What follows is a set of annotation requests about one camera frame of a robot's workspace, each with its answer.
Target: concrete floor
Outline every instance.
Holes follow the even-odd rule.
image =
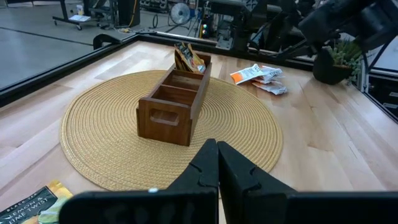
[[[71,9],[76,12],[76,4],[67,4],[69,16]],[[152,27],[154,14],[141,10],[141,23],[133,29]],[[60,5],[0,9],[0,90],[89,53],[92,51],[92,40],[98,34],[105,33],[119,39],[129,35],[100,29],[94,21],[83,23],[83,30],[64,22],[58,22],[55,26],[52,16],[62,16]],[[170,29],[164,27],[166,25],[167,14],[159,14],[160,28],[156,30],[165,32]],[[188,29],[177,27],[170,33],[187,35]]]

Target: wooden box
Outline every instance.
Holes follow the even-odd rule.
[[[138,136],[189,146],[205,98],[211,73],[211,57],[204,74],[175,69],[173,64],[155,88],[139,100]]]

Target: floor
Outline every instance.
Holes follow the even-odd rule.
[[[102,190],[63,154],[58,136],[67,106],[104,80],[169,68],[172,52],[172,47],[136,42],[0,108],[0,210],[53,179],[73,194]],[[254,63],[220,55],[212,55],[212,62],[211,76],[231,83],[231,72]],[[398,190],[398,125],[353,86],[328,86],[310,72],[281,69],[289,91],[284,95],[241,85],[282,128],[284,147],[271,175],[299,191]],[[222,212],[220,223],[225,223]]]
[[[116,30],[100,29],[96,22],[82,24],[81,31],[74,25],[63,22],[58,22],[55,26],[52,16],[62,16],[59,4],[53,2],[52,5],[34,7],[29,4],[0,8],[0,56],[3,58],[0,60],[0,90],[91,52],[93,38],[98,34],[106,33],[119,39],[129,35]],[[69,16],[72,15],[69,10],[76,12],[76,5],[77,3],[67,4]],[[152,27],[154,14],[142,10],[141,23],[133,29]],[[166,25],[167,14],[159,14],[160,28],[156,30],[164,32],[170,29]],[[170,33],[187,35],[188,30],[178,27]]]

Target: black metal frame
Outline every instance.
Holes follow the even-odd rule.
[[[216,42],[196,39],[192,37],[184,37],[180,35],[166,34],[163,32],[152,33],[136,33],[132,36],[126,37],[120,43],[108,44],[104,47],[90,52],[80,58],[74,59],[70,62],[61,64],[57,67],[51,68],[45,72],[33,75],[29,78],[21,80],[12,85],[5,86],[0,89],[0,107],[7,105],[23,96],[28,95],[42,87],[45,87],[69,74],[87,66],[127,45],[136,41],[152,42],[156,44],[174,45],[177,42],[190,43],[194,50],[208,52],[211,54],[225,55],[229,57],[243,58],[255,62],[271,63],[278,66],[296,68],[306,71],[312,71],[313,62],[301,58],[291,58],[284,61],[277,60],[274,57],[258,54],[257,50],[249,49],[249,52],[236,52],[233,50],[224,50],[216,48]]]

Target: woven placemat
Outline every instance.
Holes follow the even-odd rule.
[[[76,170],[108,190],[167,188],[208,138],[226,141],[270,171],[282,150],[273,114],[242,88],[212,78],[189,147],[137,136],[138,99],[165,71],[117,77],[73,100],[61,125],[62,149]]]

